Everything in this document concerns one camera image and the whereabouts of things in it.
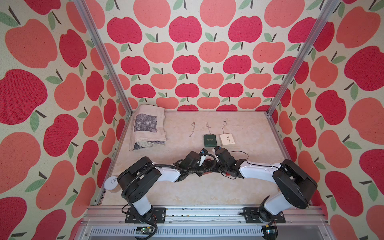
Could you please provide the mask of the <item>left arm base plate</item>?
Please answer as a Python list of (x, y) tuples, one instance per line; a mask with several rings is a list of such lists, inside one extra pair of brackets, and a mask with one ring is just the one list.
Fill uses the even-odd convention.
[[(165, 223), (165, 217), (166, 217), (166, 210), (167, 210), (166, 208), (154, 208), (154, 207), (152, 207), (142, 217), (153, 224), (164, 224)], [(135, 210), (133, 210), (132, 208), (129, 208), (128, 213), (126, 214), (125, 223), (126, 224), (141, 224), (143, 222), (140, 220), (139, 214)]]

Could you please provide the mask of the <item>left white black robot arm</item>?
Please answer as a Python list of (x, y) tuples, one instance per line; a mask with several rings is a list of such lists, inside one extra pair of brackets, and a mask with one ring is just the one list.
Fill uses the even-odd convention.
[(122, 189), (122, 198), (140, 216), (147, 218), (153, 211), (147, 193), (155, 183), (178, 183), (190, 175), (202, 176), (213, 172), (216, 168), (216, 157), (206, 149), (202, 149), (199, 153), (192, 151), (184, 159), (171, 165), (154, 163), (149, 157), (142, 157), (123, 171), (118, 176), (117, 182)]

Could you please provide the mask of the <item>cream lift-off box lid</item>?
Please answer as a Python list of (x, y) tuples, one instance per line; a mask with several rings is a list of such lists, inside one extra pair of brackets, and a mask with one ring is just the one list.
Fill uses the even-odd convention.
[(236, 142), (231, 133), (219, 135), (222, 146), (235, 145)]

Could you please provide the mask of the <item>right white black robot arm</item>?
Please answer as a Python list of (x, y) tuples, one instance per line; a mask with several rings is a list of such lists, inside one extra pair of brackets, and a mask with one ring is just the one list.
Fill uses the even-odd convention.
[(280, 212), (295, 207), (306, 209), (317, 190), (317, 182), (291, 160), (280, 164), (251, 163), (248, 160), (236, 160), (222, 147), (215, 147), (219, 160), (219, 171), (236, 179), (259, 179), (274, 183), (279, 193), (266, 197), (256, 213), (267, 222)]

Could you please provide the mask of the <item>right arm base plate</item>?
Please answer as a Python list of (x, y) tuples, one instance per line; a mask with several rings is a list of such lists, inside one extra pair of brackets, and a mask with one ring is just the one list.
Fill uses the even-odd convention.
[(285, 224), (286, 219), (283, 212), (277, 215), (272, 215), (267, 210), (262, 208), (243, 208), (243, 211), (239, 213), (240, 216), (244, 217), (247, 224)]

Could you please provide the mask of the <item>green jewelry box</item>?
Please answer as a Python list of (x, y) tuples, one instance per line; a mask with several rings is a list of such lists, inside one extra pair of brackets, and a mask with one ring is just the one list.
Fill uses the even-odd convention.
[(203, 136), (205, 148), (214, 148), (218, 145), (216, 135), (208, 134)]

